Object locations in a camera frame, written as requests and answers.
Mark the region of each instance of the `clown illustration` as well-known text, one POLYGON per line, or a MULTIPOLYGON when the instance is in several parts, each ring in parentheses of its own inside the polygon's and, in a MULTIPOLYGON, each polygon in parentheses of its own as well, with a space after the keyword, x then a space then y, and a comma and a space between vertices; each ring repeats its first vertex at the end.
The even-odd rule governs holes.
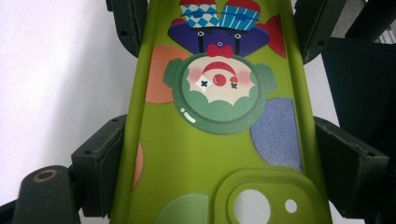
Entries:
POLYGON ((204 131, 244 131, 260 118, 276 87, 271 68, 244 59, 269 42, 268 32, 256 25, 260 6, 230 0, 220 19, 214 1, 183 0, 180 8, 187 21, 175 20, 168 34, 194 55, 170 62, 163 77, 177 108, 204 131))

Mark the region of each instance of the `red shape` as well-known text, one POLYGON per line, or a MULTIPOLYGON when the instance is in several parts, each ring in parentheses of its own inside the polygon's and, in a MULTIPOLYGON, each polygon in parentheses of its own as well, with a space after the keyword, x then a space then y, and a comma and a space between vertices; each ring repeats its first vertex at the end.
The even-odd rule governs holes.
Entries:
POLYGON ((230 81, 231 81, 231 82, 238 82, 239 80, 238 80, 237 77, 231 77, 231 78, 230 78, 230 81))
POLYGON ((270 34, 270 42, 268 46, 278 55, 286 58, 285 42, 283 39, 282 23, 280 16, 276 15, 268 20, 267 23, 258 23, 257 26, 268 31, 270 34))
POLYGON ((217 74, 213 77, 213 83, 215 83, 216 86, 224 86, 226 82, 227 79, 225 79, 224 75, 217 74))
POLYGON ((186 22, 185 20, 178 18, 172 21, 172 25, 178 24, 178 23, 182 23, 182 22, 186 22))
POLYGON ((229 45, 224 46, 223 48, 218 48, 218 46, 214 44, 210 44, 207 46, 206 54, 211 58, 216 56, 223 56, 224 58, 232 58, 233 48, 229 45))
POLYGON ((226 70, 230 73, 232 73, 234 76, 236 76, 235 71, 233 70, 233 68, 228 65, 227 63, 222 63, 222 62, 214 62, 214 63, 210 63, 208 64, 205 68, 204 71, 202 73, 205 73, 211 69, 222 69, 222 70, 226 70))
POLYGON ((259 4, 253 2, 252 0, 230 0, 225 5, 233 6, 233 7, 243 7, 243 8, 255 10, 257 12, 261 12, 259 4))

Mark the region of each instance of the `green plastic panel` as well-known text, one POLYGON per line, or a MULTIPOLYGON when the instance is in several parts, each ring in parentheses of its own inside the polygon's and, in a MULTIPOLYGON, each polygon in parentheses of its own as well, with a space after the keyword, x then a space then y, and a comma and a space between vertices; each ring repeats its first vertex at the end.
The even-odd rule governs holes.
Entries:
POLYGON ((332 223, 289 0, 150 0, 110 222, 332 223))

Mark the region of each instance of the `screw hole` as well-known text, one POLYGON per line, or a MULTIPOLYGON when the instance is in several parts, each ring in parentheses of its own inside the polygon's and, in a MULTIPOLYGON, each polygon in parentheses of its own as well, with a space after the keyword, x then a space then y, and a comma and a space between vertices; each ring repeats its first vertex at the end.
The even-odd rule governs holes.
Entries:
POLYGON ((125 32, 125 31, 120 31, 120 36, 122 36, 122 37, 125 37, 125 36, 127 36, 128 34, 125 32))
POLYGON ((57 174, 58 172, 56 170, 46 170, 35 175, 35 177, 33 177, 33 180, 37 183, 45 182, 47 180, 52 179, 57 174))

